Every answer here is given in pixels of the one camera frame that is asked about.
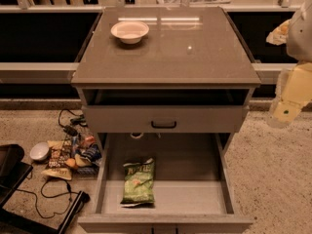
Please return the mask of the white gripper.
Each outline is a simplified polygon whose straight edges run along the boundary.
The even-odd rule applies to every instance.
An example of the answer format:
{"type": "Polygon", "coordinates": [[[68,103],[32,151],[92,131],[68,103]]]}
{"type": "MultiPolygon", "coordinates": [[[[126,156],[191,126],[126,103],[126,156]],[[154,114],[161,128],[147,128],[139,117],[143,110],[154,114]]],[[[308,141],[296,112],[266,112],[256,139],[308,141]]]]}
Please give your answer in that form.
{"type": "Polygon", "coordinates": [[[266,42],[287,43],[288,55],[299,60],[292,70],[280,73],[267,118],[270,127],[285,128],[312,100],[312,0],[304,1],[291,20],[271,31],[266,42]]]}

